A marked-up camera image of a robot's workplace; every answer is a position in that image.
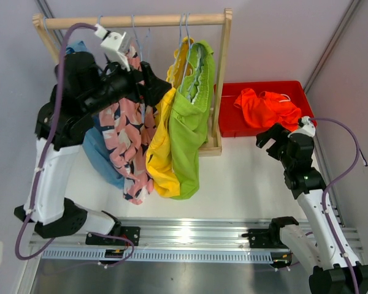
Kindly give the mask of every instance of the black mounting bracket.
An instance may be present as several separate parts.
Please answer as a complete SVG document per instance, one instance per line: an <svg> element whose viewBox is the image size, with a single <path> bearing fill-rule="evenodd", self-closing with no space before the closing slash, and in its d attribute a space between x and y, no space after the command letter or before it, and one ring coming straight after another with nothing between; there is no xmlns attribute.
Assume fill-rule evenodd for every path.
<svg viewBox="0 0 368 294"><path fill-rule="evenodd" d="M110 236L123 237L129 239L132 243L134 243L135 246L139 245L140 227L123 227L121 226L121 222L116 217L110 213L107 213L106 211L103 211L103 213L107 214L115 221L115 225L109 233ZM125 246L126 242L117 239L103 238L93 234L87 234L86 245Z"/></svg>

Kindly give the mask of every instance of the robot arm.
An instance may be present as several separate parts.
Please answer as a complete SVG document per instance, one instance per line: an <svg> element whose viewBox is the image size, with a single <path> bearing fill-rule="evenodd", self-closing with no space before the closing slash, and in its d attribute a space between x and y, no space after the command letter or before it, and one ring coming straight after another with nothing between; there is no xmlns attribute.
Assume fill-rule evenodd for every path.
<svg viewBox="0 0 368 294"><path fill-rule="evenodd" d="M360 293L367 293L368 265L360 264L347 243L329 197L324 200L326 185L323 178L312 167L315 126L308 117L302 118L299 125L298 130L290 132L275 124L267 132L256 136L256 145L262 148L270 139L275 140L267 152L282 163L285 184L307 216L317 246L305 236L293 217L273 219L268 236L277 246L285 245L291 249L310 275L309 284L313 294L354 293L350 265L355 272Z"/></svg>
<svg viewBox="0 0 368 294"><path fill-rule="evenodd" d="M141 71L128 64L125 53L130 38L125 32L110 32L97 24L95 34L103 39L101 47L109 60L108 65L101 74L91 53L66 55L58 127L48 147L44 167L36 167L34 172L34 177L39 172L34 209L29 211L30 195L25 205L15 208L14 214L21 220L31 213L31 221L36 223L34 230L43 238L88 232L115 235L120 225L114 217L64 198L72 164L87 130L94 126L93 115L124 97L155 106L171 88L170 83L154 75L147 62L140 63ZM56 89L57 85L49 103L38 114L37 163L51 130Z"/></svg>

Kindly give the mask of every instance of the white plastic clip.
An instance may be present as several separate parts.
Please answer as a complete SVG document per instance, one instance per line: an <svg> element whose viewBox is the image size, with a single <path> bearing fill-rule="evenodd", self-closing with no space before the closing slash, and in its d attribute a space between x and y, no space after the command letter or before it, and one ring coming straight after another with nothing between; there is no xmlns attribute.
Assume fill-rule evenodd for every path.
<svg viewBox="0 0 368 294"><path fill-rule="evenodd" d="M302 127L299 127L297 130L291 132L288 137L292 136L293 134L304 134L313 138L315 136L316 129L309 119L309 116L303 116L301 118Z"/></svg>
<svg viewBox="0 0 368 294"><path fill-rule="evenodd" d="M108 33L108 31L106 30L106 28L101 26L99 23L97 23L95 27L97 28L97 30L94 32L94 35L96 35L100 39L103 39Z"/></svg>

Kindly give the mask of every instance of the wooden clothes rack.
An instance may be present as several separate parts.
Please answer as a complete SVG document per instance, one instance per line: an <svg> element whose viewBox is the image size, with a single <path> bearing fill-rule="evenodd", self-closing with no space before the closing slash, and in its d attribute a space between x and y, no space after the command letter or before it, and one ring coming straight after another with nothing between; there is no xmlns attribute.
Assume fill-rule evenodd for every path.
<svg viewBox="0 0 368 294"><path fill-rule="evenodd" d="M153 27L153 26L179 26L181 15L142 15L134 17L135 27ZM69 29L76 23L88 23L95 25L99 23L105 28L131 28L132 17L82 17L82 18L48 18L45 19L42 14L33 16L33 25L36 28L38 35L47 47L54 62L58 63L59 51L54 42L58 43L55 35L52 34L54 29ZM207 25L221 25L221 44L220 55L218 57L217 69L217 84L215 87L215 97L213 110L210 112L209 119L209 136L208 142L204 143L199 149L200 156L219 156L222 152L221 134L218 127L218 117L220 114L222 87L225 76L226 59L228 57L228 45L231 32L232 10L224 9L223 13L219 14L191 14L183 17L182 23L187 23L190 26L207 26Z"/></svg>

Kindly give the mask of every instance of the clothing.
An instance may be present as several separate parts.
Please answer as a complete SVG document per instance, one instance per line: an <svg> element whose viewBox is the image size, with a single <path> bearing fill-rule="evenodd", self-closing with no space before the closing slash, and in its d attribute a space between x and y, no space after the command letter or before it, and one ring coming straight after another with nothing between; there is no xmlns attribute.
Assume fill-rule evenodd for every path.
<svg viewBox="0 0 368 294"><path fill-rule="evenodd" d="M141 70L140 59L132 46L127 58L130 65ZM156 130L153 113L154 109L147 107L142 123L140 104L124 98L101 111L96 121L110 161L125 177L123 196L134 204L141 204L153 190L153 180L145 166L146 151Z"/></svg>
<svg viewBox="0 0 368 294"><path fill-rule="evenodd" d="M180 196L188 199L199 189L199 151L207 139L207 121L213 97L215 63L213 51L206 41L194 43L189 64L195 69L202 61L200 72L191 71L178 87L169 121L172 166L180 182Z"/></svg>
<svg viewBox="0 0 368 294"><path fill-rule="evenodd" d="M172 170L169 117L176 89L172 88L157 105L161 117L154 138L147 149L147 171L154 179L154 188L162 197L180 195L180 183Z"/></svg>
<svg viewBox="0 0 368 294"><path fill-rule="evenodd" d="M73 52L88 52L87 47L83 41L75 41L69 44L66 48L66 54L71 54Z"/></svg>
<svg viewBox="0 0 368 294"><path fill-rule="evenodd" d="M147 149L146 167L154 179L154 188L162 197L180 195L180 183L172 169L171 138L169 136L169 120L176 89L182 82L186 55L189 50L188 39L184 38L181 48L175 53L175 62L167 71L166 80L172 83L172 89L167 92L156 106L158 114L155 117L156 132Z"/></svg>
<svg viewBox="0 0 368 294"><path fill-rule="evenodd" d="M83 141L83 149L95 170L113 186L123 189L124 177L119 174L109 159L104 137L97 128L87 131Z"/></svg>
<svg viewBox="0 0 368 294"><path fill-rule="evenodd" d="M252 89L244 89L234 102L241 108L245 122L253 128L269 128L280 123L290 131L298 128L301 109L283 94L262 92L259 96Z"/></svg>

